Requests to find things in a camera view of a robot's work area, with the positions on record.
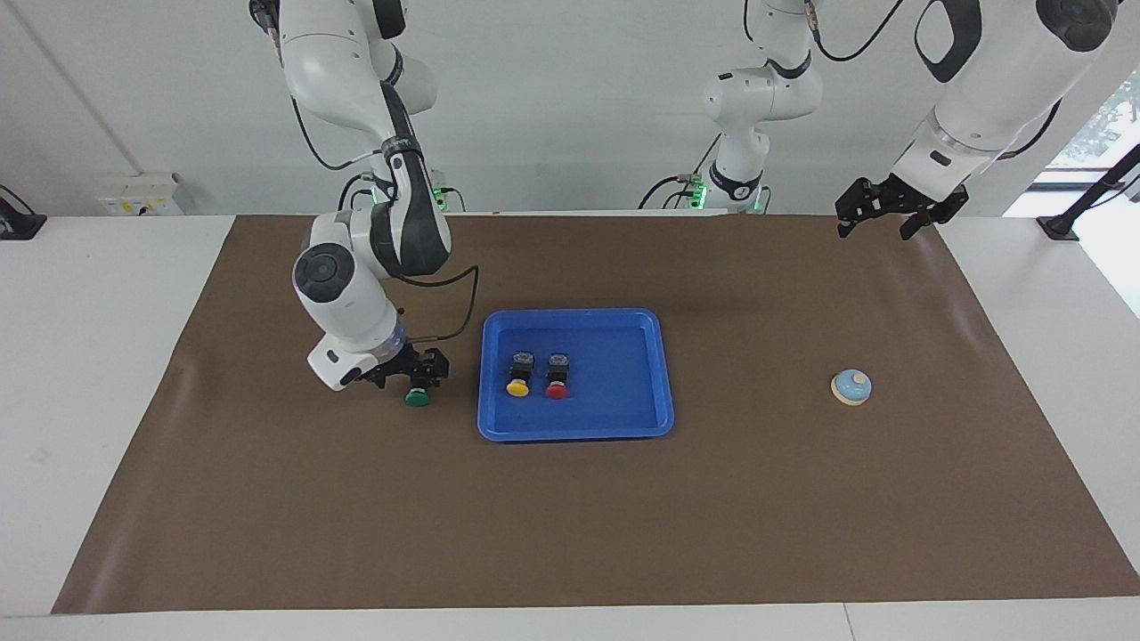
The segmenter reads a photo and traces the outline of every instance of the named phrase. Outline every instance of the blue plastic tray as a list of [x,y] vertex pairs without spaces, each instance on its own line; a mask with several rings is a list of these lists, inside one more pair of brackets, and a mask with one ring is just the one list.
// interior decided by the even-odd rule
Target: blue plastic tray
[[[530,396],[506,392],[535,355]],[[570,356],[569,397],[546,398],[546,362]],[[483,326],[479,431],[497,443],[652,438],[673,429],[661,324],[648,309],[498,311]]]

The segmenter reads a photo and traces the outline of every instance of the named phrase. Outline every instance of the white tabletop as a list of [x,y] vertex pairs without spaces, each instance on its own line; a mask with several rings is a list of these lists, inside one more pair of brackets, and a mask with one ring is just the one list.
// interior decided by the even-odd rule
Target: white tabletop
[[[0,639],[1140,638],[1140,599],[46,617],[231,222],[57,218],[0,244]],[[1140,567],[1140,322],[1034,225],[943,235]]]

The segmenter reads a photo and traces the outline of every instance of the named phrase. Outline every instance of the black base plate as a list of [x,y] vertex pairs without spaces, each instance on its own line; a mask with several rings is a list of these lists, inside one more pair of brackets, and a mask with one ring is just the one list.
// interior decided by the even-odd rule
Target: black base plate
[[15,232],[0,232],[0,241],[31,241],[40,233],[40,227],[48,221],[47,216],[28,216],[32,219],[32,227],[27,232],[17,234]]
[[1052,238],[1054,241],[1080,241],[1081,240],[1081,237],[1077,236],[1076,234],[1074,234],[1072,230],[1068,234],[1058,234],[1057,232],[1053,232],[1052,229],[1050,229],[1048,222],[1050,220],[1052,220],[1052,219],[1053,218],[1050,217],[1050,216],[1042,216],[1041,218],[1037,219],[1037,225],[1041,226],[1041,229],[1044,230],[1044,233],[1045,233],[1047,236],[1049,236],[1050,238]]

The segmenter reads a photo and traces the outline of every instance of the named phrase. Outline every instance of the white robotic arm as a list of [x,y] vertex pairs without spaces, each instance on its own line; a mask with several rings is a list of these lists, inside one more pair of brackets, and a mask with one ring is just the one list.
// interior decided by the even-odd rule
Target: white robotic arm
[[[966,204],[963,182],[1007,153],[1096,62],[1123,0],[930,0],[915,47],[946,91],[880,184],[866,178],[836,202],[839,235],[886,213],[912,214],[910,238],[945,224]],[[944,13],[931,14],[935,5]],[[926,21],[948,23],[953,42],[939,55],[919,36]]]
[[746,23],[767,60],[718,75],[705,98],[722,131],[716,160],[702,175],[706,206],[730,211],[755,208],[759,195],[769,143],[757,127],[808,115],[823,98],[804,0],[755,0]]
[[[295,99],[333,124],[360,132],[384,201],[318,217],[293,270],[301,303],[326,332],[309,365],[329,388],[357,380],[384,387],[412,379],[409,403],[448,374],[439,350],[417,352],[381,279],[438,271],[451,251],[427,164],[408,114],[434,104],[423,63],[388,39],[404,31],[400,0],[253,0],[251,14],[274,41]],[[412,100],[409,108],[397,88]]]

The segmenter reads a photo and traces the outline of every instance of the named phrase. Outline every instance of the blue and white round object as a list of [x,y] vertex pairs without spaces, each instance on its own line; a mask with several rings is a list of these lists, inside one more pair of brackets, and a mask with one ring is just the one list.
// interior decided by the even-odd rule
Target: blue and white round object
[[858,370],[845,370],[831,379],[831,393],[844,405],[857,407],[871,398],[871,378]]

